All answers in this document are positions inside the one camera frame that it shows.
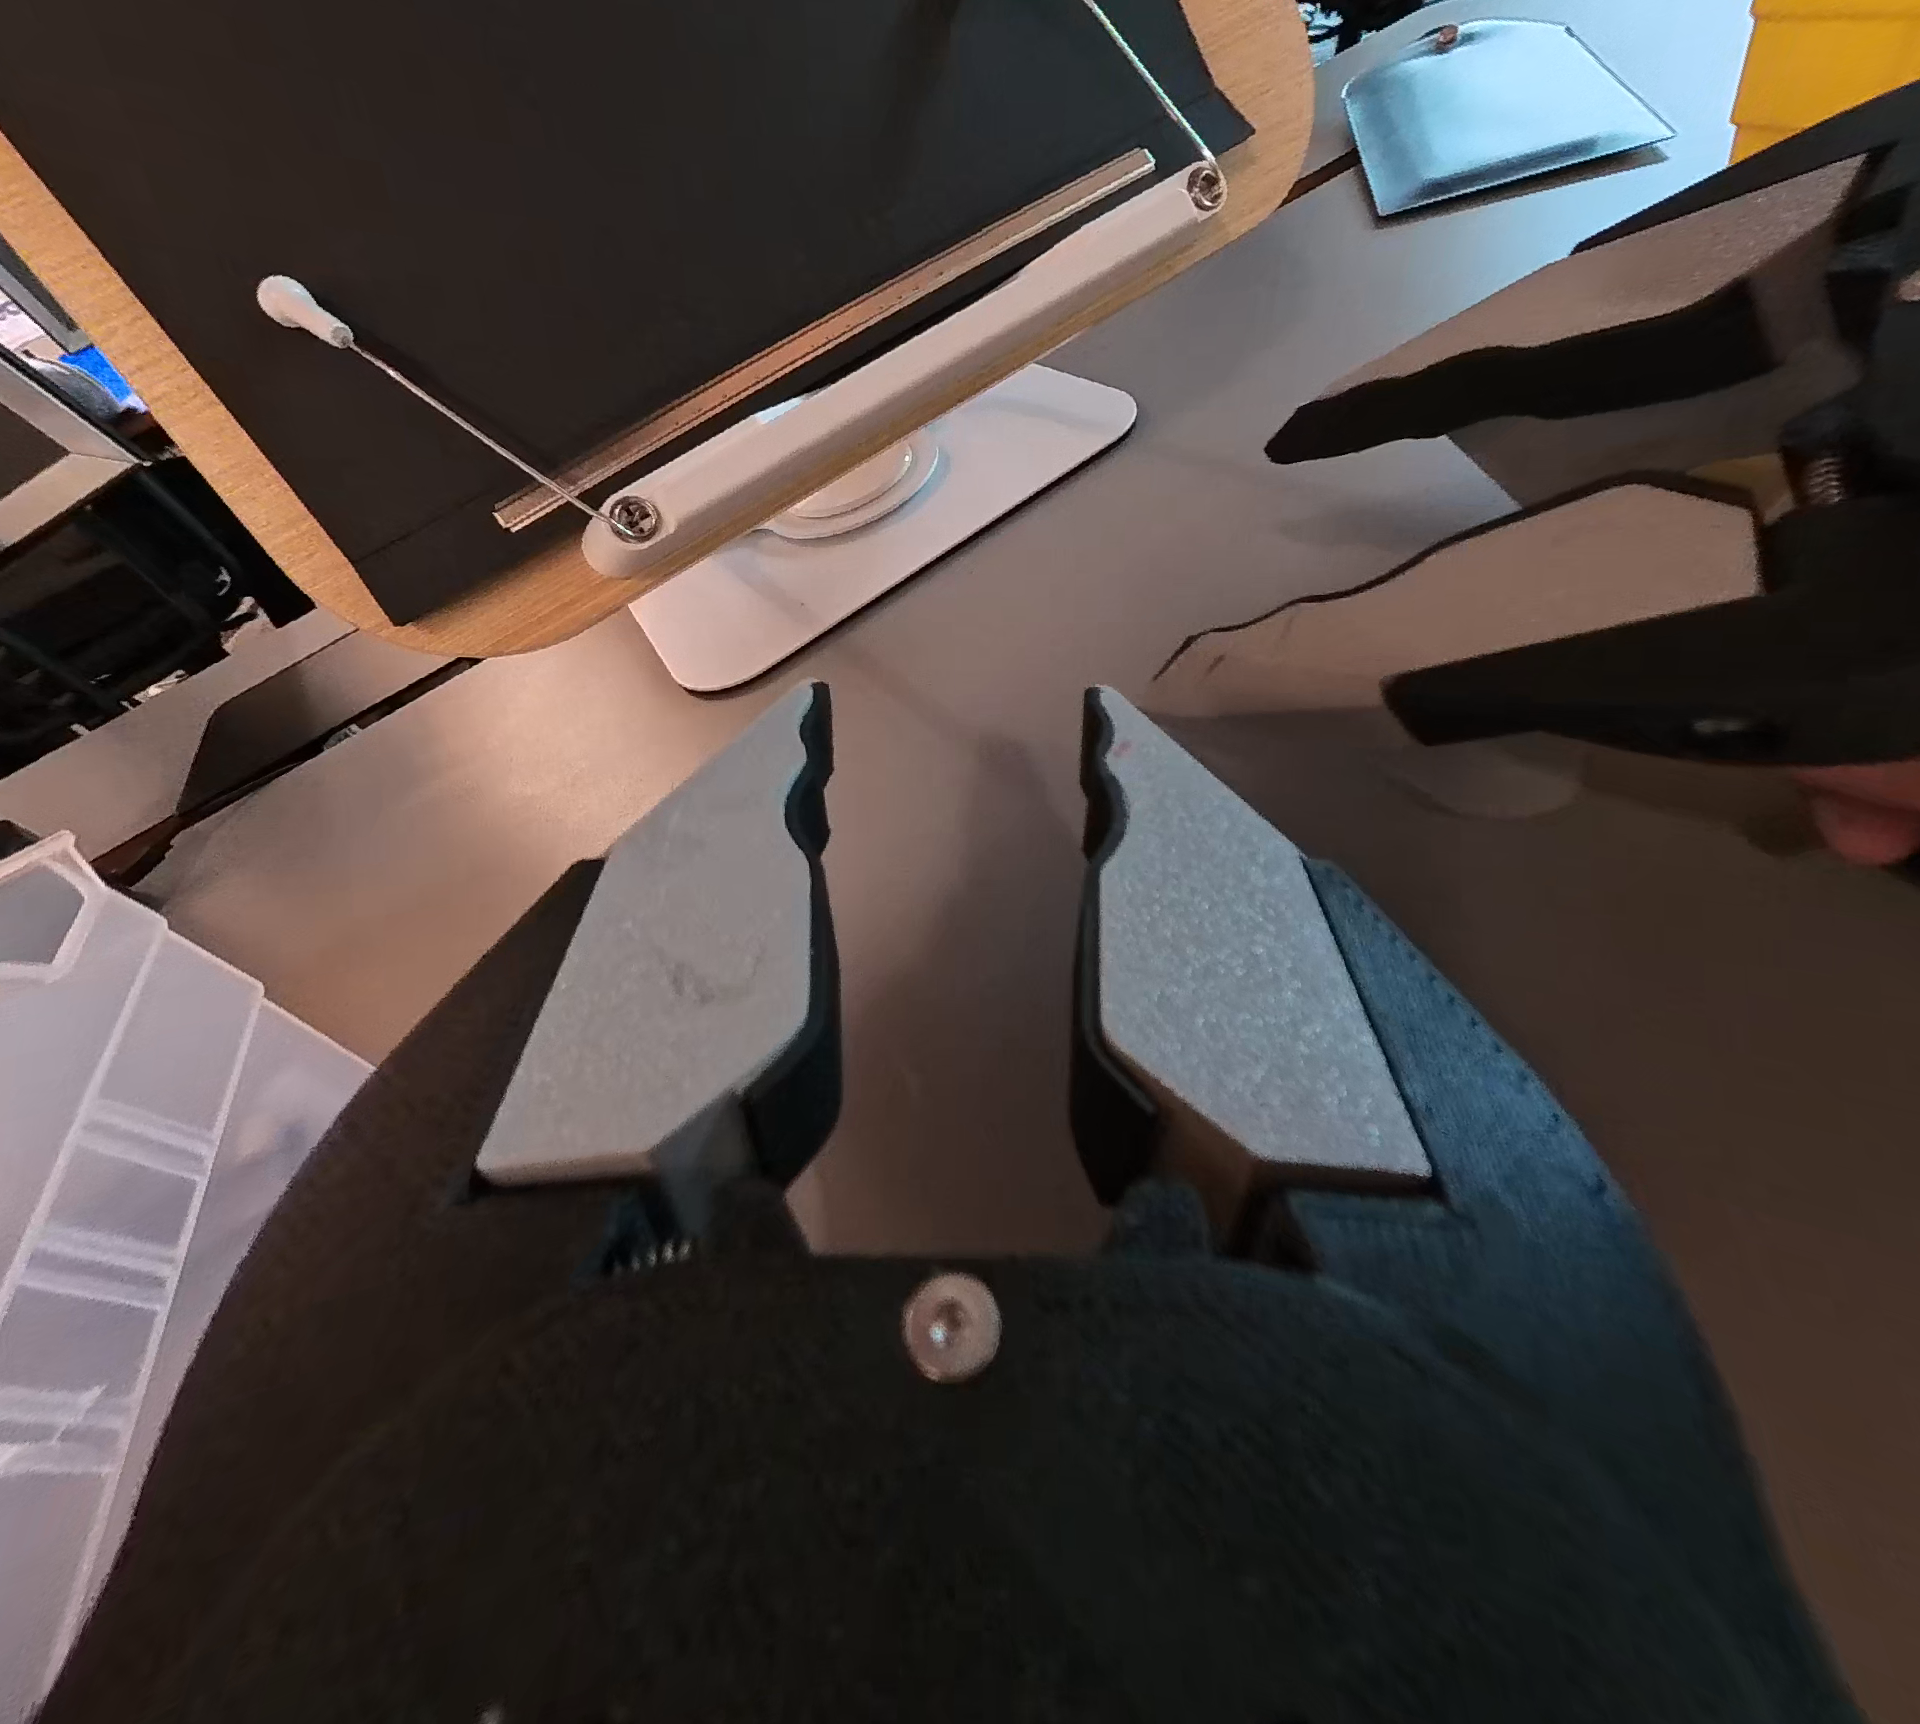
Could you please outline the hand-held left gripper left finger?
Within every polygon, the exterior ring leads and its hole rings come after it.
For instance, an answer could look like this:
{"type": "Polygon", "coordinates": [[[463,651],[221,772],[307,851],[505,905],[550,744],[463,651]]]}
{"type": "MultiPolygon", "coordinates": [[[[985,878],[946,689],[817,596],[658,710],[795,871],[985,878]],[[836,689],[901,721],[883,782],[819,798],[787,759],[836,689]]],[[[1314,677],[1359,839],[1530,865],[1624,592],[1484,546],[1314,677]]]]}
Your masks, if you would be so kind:
{"type": "Polygon", "coordinates": [[[804,681],[606,852],[477,1154],[496,1191],[791,1188],[843,1110],[832,695],[804,681]]]}

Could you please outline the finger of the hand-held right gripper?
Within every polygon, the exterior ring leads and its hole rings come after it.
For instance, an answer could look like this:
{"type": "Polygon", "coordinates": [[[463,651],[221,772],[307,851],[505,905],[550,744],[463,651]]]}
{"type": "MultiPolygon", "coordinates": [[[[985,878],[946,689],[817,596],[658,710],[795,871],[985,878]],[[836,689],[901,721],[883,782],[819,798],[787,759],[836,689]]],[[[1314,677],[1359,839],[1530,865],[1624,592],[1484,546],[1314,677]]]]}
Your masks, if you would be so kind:
{"type": "Polygon", "coordinates": [[[1155,715],[1389,721],[1405,675],[1754,596],[1760,516],[1735,488],[1615,481],[1448,537],[1342,590],[1197,633],[1155,715]]]}
{"type": "Polygon", "coordinates": [[[1766,153],[1301,404],[1277,467],[1446,440],[1477,467],[1884,464],[1884,150],[1766,153]]]}

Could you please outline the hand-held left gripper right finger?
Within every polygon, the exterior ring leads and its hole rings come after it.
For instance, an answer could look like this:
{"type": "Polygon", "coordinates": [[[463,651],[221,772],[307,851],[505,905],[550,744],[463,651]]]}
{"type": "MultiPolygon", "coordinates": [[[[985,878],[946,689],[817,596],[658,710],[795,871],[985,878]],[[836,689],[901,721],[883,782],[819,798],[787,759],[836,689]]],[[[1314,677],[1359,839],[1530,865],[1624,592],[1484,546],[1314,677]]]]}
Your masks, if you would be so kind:
{"type": "Polygon", "coordinates": [[[1096,1201],[1213,1225],[1292,1191],[1436,1187],[1309,861],[1117,689],[1083,699],[1069,1128],[1096,1201]]]}

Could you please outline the clear plastic bin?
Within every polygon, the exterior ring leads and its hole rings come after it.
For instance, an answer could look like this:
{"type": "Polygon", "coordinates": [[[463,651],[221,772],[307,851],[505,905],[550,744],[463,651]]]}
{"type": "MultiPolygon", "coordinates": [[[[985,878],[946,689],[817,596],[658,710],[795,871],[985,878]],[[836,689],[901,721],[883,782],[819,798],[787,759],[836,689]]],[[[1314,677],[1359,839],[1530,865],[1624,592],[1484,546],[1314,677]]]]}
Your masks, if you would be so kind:
{"type": "Polygon", "coordinates": [[[5,845],[5,1721],[50,1693],[231,1281],[370,1075],[69,830],[5,845]]]}

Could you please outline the person's right hand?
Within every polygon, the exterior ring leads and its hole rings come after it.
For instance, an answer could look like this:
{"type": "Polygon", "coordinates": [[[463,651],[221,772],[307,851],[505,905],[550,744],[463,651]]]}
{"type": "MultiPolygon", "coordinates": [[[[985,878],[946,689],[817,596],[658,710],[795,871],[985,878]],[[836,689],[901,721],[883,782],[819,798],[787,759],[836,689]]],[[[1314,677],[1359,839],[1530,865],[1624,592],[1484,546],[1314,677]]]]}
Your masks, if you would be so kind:
{"type": "Polygon", "coordinates": [[[1790,772],[1815,830],[1849,865],[1899,869],[1918,854],[1918,761],[1790,772]]]}

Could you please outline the silver foil pouch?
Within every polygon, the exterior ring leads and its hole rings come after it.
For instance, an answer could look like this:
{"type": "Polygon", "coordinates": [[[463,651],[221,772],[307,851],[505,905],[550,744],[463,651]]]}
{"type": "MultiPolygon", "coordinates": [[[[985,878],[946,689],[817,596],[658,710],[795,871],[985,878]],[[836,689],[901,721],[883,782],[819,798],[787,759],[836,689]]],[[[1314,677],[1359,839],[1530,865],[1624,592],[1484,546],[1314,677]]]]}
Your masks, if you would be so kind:
{"type": "Polygon", "coordinates": [[[1342,113],[1381,220],[1635,156],[1674,136],[1569,27],[1530,19],[1433,28],[1355,77],[1342,113]]]}

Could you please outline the black paper sheet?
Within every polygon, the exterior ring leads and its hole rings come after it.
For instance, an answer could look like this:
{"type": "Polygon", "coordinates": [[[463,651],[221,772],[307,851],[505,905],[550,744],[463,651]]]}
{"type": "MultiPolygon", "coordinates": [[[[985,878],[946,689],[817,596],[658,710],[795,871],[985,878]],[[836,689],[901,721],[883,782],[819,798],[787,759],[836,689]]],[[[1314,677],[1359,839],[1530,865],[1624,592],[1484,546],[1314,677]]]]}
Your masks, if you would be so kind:
{"type": "MultiPolygon", "coordinates": [[[[1099,0],[1216,153],[1181,0],[1099,0]]],[[[1182,134],[1070,0],[7,0],[5,136],[413,625],[585,520],[258,308],[300,281],[548,475],[1182,134]]]]}

